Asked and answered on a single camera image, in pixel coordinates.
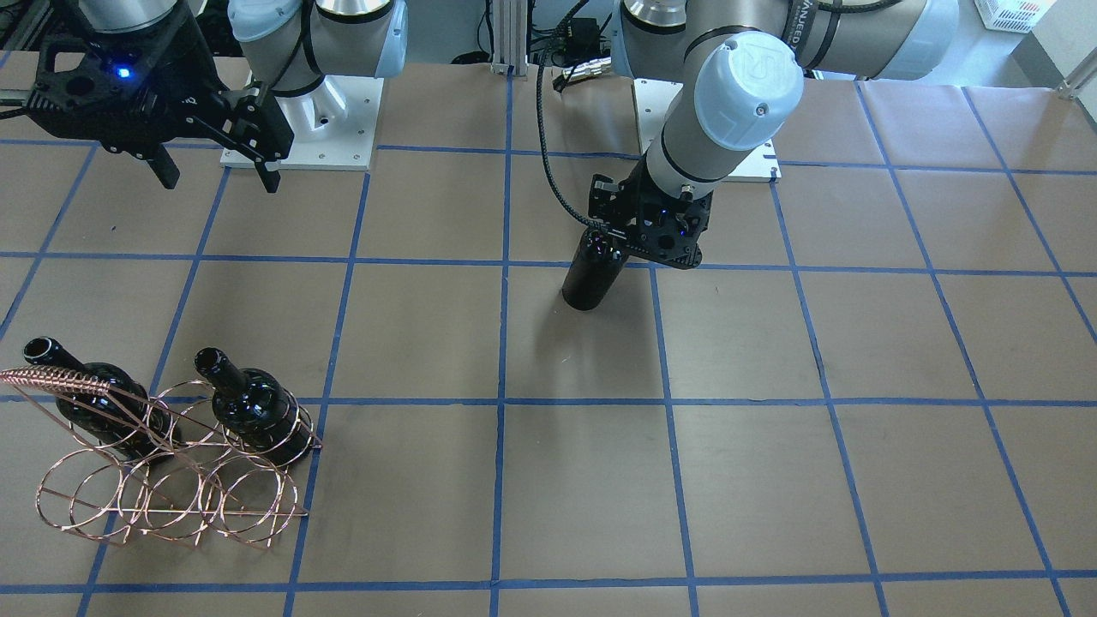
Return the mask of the dark wine bottle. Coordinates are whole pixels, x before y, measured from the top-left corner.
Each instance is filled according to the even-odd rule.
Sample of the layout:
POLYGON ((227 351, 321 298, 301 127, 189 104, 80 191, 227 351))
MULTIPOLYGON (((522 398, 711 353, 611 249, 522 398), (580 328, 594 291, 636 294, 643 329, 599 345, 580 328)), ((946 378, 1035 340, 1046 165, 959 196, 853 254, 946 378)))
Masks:
POLYGON ((572 266, 561 287, 561 296, 577 311, 596 308, 627 263, 627 253, 620 249, 617 238, 600 231, 584 231, 572 266))
POLYGON ((215 418, 247 452, 274 465, 290 465, 309 449, 312 437, 297 420, 297 404, 274 375, 259 368, 239 368, 214 347, 196 352, 195 368, 214 388, 215 418))

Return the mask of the dark wine bottle far slot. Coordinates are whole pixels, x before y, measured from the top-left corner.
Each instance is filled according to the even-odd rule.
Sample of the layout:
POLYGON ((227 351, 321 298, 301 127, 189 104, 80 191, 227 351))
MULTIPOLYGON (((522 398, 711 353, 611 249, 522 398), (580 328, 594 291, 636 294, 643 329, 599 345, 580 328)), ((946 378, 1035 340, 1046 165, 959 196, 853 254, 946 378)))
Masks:
POLYGON ((63 417, 108 446, 112 457, 122 464, 134 464, 160 453, 163 441, 171 446, 184 444, 181 429, 168 411, 145 406, 142 401, 147 399, 147 390, 118 366, 99 361, 83 363, 50 337, 27 341, 23 356, 32 366, 69 368, 125 391, 123 395, 75 392, 55 396, 55 406, 63 417))

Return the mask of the aluminium frame post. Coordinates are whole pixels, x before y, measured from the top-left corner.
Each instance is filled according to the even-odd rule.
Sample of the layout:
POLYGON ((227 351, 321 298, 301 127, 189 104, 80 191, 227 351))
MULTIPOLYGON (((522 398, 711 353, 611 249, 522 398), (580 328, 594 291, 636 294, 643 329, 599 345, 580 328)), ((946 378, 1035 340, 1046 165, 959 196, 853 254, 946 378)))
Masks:
POLYGON ((490 1, 490 69, 495 74, 525 81, 529 70, 529 1, 490 1))

